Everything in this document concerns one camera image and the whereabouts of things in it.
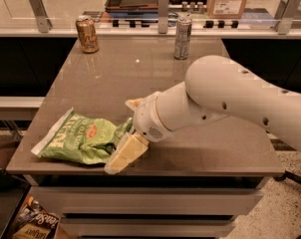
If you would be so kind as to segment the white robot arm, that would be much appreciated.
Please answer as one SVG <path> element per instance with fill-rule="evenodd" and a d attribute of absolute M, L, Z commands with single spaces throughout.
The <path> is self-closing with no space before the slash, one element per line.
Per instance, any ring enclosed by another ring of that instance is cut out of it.
<path fill-rule="evenodd" d="M 250 121 L 301 152 L 301 94 L 259 78 L 237 62 L 210 55 L 187 69 L 184 81 L 147 97 L 128 100 L 133 128 L 121 138 L 105 165 L 117 174 L 149 148 L 183 127 L 229 116 Z"/>

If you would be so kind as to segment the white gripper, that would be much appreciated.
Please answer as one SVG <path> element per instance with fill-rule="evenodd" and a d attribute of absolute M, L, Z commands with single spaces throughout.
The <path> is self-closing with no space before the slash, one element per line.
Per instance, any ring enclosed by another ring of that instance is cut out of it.
<path fill-rule="evenodd" d="M 107 174 L 117 174 L 128 167 L 148 150 L 149 141 L 160 142 L 172 136 L 157 113 L 158 96 L 159 92 L 155 92 L 145 98 L 125 101 L 125 105 L 135 112 L 133 125 L 137 132 L 124 134 L 104 167 Z"/>

